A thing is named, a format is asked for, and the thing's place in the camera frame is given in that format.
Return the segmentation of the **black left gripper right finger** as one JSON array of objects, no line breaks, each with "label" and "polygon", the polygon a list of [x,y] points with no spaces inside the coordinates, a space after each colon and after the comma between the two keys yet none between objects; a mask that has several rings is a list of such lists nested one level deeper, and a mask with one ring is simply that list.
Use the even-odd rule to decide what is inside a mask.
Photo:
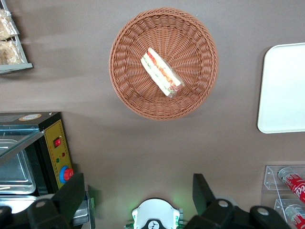
[{"label": "black left gripper right finger", "polygon": [[186,229],[288,229],[290,226],[272,208],[253,206],[246,212],[232,202],[216,198],[202,174],[193,175],[193,202],[197,215]]}]

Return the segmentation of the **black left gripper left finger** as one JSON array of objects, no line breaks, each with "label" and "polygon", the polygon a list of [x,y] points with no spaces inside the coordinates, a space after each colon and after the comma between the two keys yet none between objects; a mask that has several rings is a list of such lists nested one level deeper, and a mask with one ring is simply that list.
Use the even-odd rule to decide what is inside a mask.
[{"label": "black left gripper left finger", "polygon": [[51,198],[40,198],[13,214],[0,208],[2,229],[72,229],[73,216],[85,197],[84,175],[75,173]]}]

